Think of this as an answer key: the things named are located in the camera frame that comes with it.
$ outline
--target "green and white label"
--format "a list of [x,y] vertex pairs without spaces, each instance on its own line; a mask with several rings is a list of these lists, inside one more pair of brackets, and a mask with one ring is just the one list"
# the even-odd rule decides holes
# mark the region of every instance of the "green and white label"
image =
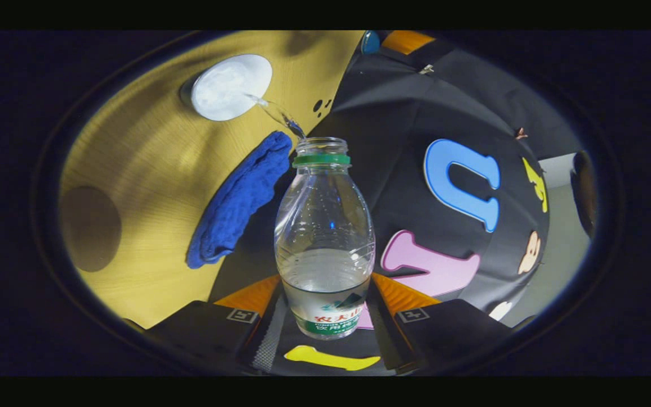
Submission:
[[338,335],[358,324],[370,278],[358,286],[337,293],[314,293],[283,284],[300,327],[318,335]]

